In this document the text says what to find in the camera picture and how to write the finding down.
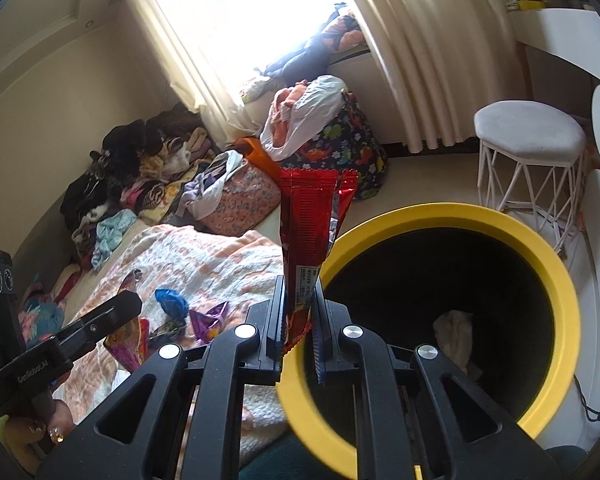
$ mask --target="white stool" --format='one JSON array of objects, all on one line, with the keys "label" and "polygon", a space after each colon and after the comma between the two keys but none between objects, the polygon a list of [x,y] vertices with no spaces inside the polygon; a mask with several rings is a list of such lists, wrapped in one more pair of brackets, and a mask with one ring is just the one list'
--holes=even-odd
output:
[{"label": "white stool", "polygon": [[[576,218],[582,153],[585,135],[571,116],[551,106],[534,101],[500,101],[479,110],[474,117],[475,133],[480,139],[478,164],[478,199],[498,211],[519,209],[533,213],[537,232],[549,224],[555,234],[554,250],[560,252]],[[496,156],[501,153],[516,161],[511,183],[503,190],[495,171]],[[537,192],[534,191],[529,166],[547,166],[549,172]],[[557,168],[563,168],[558,178]],[[488,176],[486,193],[482,181]],[[529,202],[510,200],[511,192],[525,174]],[[548,209],[538,206],[538,197],[552,180],[554,196]],[[558,209],[558,199],[568,185],[566,201]],[[496,186],[499,195],[496,198]]]}]

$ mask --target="trash can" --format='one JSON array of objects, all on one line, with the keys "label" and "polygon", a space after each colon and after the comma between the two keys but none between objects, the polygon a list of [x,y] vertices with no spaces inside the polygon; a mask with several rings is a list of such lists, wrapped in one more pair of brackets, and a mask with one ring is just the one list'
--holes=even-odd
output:
[{"label": "trash can", "polygon": [[[325,298],[389,344],[436,344],[433,322],[472,314],[477,383],[533,438],[573,380],[578,300],[560,258],[518,220],[480,206],[425,204],[340,237],[320,272]],[[311,344],[285,356],[278,396],[300,440],[357,478],[352,388],[318,386]]]}]

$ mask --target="black cable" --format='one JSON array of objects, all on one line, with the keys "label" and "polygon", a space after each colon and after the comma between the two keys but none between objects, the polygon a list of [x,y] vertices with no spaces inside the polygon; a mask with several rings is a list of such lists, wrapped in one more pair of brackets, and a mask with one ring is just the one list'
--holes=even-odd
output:
[{"label": "black cable", "polygon": [[[600,412],[597,412],[596,410],[594,410],[593,408],[590,408],[587,405],[587,399],[585,398],[584,394],[582,393],[582,387],[580,386],[580,381],[578,380],[578,378],[574,375],[573,376],[573,380],[576,383],[576,388],[578,389],[578,395],[580,396],[580,402],[582,404],[582,407],[584,408],[584,412],[587,415],[587,420],[589,422],[600,422]],[[593,413],[596,418],[592,418],[589,413]]]}]

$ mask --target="pink and white blanket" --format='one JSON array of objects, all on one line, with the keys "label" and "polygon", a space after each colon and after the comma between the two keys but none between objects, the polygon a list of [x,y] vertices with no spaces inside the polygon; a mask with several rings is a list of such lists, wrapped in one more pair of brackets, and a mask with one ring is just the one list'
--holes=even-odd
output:
[{"label": "pink and white blanket", "polygon": [[[178,291],[190,307],[202,313],[228,301],[227,328],[230,328],[244,321],[250,305],[270,297],[276,276],[282,273],[282,252],[278,245],[256,231],[232,238],[200,233],[192,226],[157,225],[131,240],[77,317],[112,298],[127,273],[138,267],[147,271],[138,286],[138,294],[142,299],[141,315],[149,319],[151,330],[167,319],[154,297],[156,288]],[[186,348],[199,344],[190,324],[181,344]],[[117,362],[102,343],[75,363],[58,396],[69,405],[76,422],[83,420],[110,394],[117,370]],[[286,418],[275,389],[247,386],[242,414],[241,463],[250,460],[285,428]]]}]

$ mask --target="triangular cutout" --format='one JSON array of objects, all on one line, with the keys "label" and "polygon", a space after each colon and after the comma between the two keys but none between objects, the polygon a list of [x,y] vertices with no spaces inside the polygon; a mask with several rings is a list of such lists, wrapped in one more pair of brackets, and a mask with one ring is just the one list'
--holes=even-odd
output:
[{"label": "triangular cutout", "polygon": [[153,375],[146,375],[140,379],[118,405],[98,423],[98,432],[122,442],[122,444],[131,444],[149,396],[154,389],[154,384],[155,376]]},{"label": "triangular cutout", "polygon": [[475,442],[498,431],[495,421],[456,383],[453,377],[442,377],[441,381],[465,442]]}]

